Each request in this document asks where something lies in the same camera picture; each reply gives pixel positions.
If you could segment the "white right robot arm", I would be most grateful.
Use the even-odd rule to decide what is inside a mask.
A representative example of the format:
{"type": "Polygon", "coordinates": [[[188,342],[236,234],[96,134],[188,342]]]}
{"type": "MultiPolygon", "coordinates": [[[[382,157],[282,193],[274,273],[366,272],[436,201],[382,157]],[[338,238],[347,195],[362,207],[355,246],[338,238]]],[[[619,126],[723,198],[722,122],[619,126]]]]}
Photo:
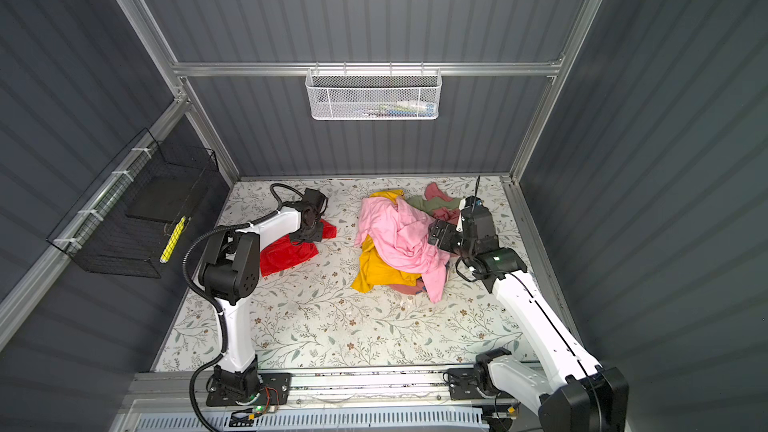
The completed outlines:
{"type": "Polygon", "coordinates": [[[629,383],[604,367],[572,335],[539,291],[517,252],[499,244],[491,212],[473,199],[459,221],[433,222],[428,241],[457,256],[462,278],[480,283],[516,319],[540,372],[500,347],[476,356],[471,368],[446,373],[454,400],[507,395],[538,416],[544,431],[622,431],[629,383]]]}

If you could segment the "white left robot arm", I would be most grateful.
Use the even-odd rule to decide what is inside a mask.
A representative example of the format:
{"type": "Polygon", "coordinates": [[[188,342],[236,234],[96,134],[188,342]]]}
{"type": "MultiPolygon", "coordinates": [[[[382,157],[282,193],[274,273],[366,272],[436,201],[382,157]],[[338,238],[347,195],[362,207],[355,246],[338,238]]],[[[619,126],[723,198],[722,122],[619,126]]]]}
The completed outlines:
{"type": "Polygon", "coordinates": [[[246,306],[261,278],[261,252],[281,238],[298,244],[322,240],[326,195],[282,183],[272,184],[270,192],[277,201],[275,210],[202,234],[184,256],[188,288],[211,304],[218,321],[220,352],[212,365],[228,373],[257,367],[246,306]]]}

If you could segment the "red cloth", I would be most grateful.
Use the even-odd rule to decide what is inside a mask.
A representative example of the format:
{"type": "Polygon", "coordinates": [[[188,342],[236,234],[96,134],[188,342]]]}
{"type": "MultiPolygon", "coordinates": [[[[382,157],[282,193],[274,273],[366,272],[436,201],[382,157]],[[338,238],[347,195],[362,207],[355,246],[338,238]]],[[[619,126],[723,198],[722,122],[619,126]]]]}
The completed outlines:
{"type": "Polygon", "coordinates": [[[318,255],[315,242],[292,241],[285,234],[262,248],[260,274],[268,277],[306,263],[318,255]]]}

